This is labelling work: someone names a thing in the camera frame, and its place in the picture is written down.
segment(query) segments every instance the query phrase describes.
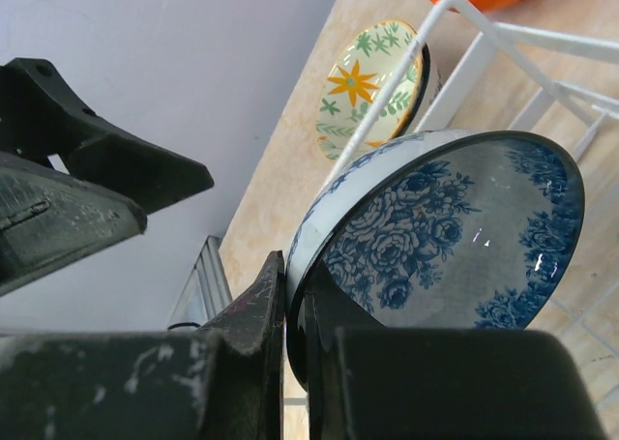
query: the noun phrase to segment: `white wire rack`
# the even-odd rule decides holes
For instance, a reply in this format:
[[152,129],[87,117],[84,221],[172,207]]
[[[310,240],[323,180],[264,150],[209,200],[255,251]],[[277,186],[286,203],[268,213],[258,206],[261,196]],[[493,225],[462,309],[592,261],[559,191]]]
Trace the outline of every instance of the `white wire rack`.
[[[323,188],[351,162],[359,145],[376,122],[380,111],[385,107],[411,63],[426,44],[429,33],[441,16],[451,8],[455,8],[466,17],[479,29],[480,33],[460,59],[436,100],[419,121],[415,132],[447,128],[498,52],[509,56],[540,86],[531,101],[518,113],[508,130],[530,132],[551,105],[560,103],[578,118],[586,129],[572,150],[573,157],[578,161],[596,137],[603,121],[608,118],[619,119],[619,101],[578,85],[550,79],[516,47],[516,44],[527,44],[617,64],[619,63],[619,43],[513,24],[493,23],[468,0],[440,0],[432,7],[422,23],[416,42],[412,42],[408,47],[396,72],[379,91],[368,113],[359,123],[357,130],[327,176]],[[584,101],[588,106],[579,105],[573,100],[574,98]]]

